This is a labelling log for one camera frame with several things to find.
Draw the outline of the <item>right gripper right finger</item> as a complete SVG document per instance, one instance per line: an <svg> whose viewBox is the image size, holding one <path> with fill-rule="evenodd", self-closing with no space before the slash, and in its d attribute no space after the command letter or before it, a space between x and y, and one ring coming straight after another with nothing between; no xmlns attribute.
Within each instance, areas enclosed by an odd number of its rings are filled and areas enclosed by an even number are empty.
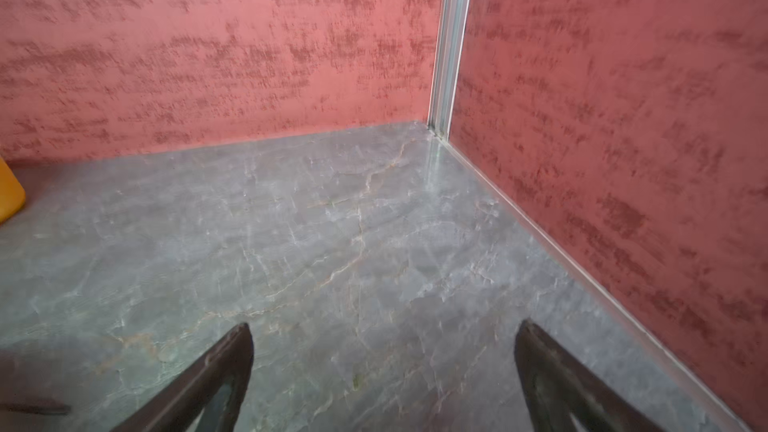
<svg viewBox="0 0 768 432"><path fill-rule="evenodd" d="M521 322L514 360L536 431L659 431L545 330Z"/></svg>

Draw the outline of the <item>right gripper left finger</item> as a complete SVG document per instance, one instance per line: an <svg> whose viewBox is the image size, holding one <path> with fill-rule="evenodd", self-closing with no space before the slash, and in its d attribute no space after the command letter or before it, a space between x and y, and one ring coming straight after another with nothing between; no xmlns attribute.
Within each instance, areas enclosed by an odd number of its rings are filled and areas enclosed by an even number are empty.
<svg viewBox="0 0 768 432"><path fill-rule="evenodd" d="M230 329L117 431L232 431L248 389L254 344L247 323Z"/></svg>

